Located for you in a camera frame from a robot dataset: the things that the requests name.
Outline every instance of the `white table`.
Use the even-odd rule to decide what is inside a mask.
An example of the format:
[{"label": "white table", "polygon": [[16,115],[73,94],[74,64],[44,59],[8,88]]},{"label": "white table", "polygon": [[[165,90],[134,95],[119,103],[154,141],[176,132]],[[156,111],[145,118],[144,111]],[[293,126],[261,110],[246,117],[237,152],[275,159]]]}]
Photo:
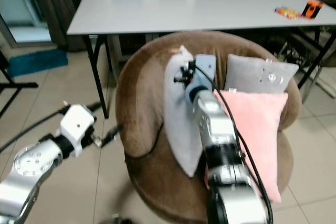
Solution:
[{"label": "white table", "polygon": [[[100,45],[105,35],[185,30],[336,25],[336,10],[324,5],[315,19],[287,19],[275,8],[303,11],[308,0],[82,0],[68,29],[84,35],[105,117],[106,107],[97,73]],[[88,35],[98,36],[95,53]]]}]

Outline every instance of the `brown armchair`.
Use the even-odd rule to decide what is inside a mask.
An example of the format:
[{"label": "brown armchair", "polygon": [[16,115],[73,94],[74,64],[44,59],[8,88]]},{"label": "brown armchair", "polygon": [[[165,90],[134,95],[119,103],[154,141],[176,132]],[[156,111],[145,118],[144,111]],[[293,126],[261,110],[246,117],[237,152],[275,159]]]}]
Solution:
[{"label": "brown armchair", "polygon": [[[137,51],[121,72],[116,95],[117,121],[123,124],[121,141],[131,181],[145,203],[161,217],[181,223],[207,223],[204,161],[193,178],[180,169],[163,127],[164,72],[172,49],[184,45],[193,55],[217,57],[215,81],[223,89],[227,55],[272,58],[261,46],[214,31],[174,33],[153,40]],[[278,131],[278,187],[289,181],[293,156],[282,130],[294,122],[301,108],[297,85],[290,81],[288,101]]]}]

